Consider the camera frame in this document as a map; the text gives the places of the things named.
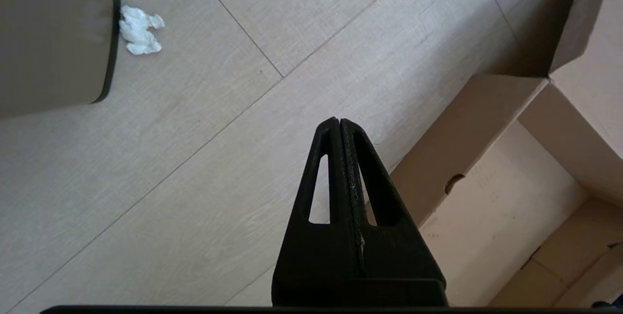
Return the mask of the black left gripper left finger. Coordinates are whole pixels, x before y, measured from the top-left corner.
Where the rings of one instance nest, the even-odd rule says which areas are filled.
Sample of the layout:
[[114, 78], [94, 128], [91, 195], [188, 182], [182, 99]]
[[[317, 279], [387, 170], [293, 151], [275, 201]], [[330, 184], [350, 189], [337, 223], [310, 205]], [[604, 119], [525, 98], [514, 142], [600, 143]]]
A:
[[[327, 224], [309, 220], [321, 157], [329, 166]], [[275, 307], [340, 305], [345, 281], [360, 274], [345, 158], [340, 121], [323, 121], [314, 133], [272, 277]]]

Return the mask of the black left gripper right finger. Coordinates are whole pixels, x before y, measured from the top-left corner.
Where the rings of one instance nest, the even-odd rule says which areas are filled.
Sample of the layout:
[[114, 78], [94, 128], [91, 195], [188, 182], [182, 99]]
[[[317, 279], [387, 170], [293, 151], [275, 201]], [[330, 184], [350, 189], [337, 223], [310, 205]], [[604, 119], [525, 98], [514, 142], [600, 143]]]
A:
[[341, 119], [355, 288], [381, 307], [447, 307], [446, 280], [365, 130]]

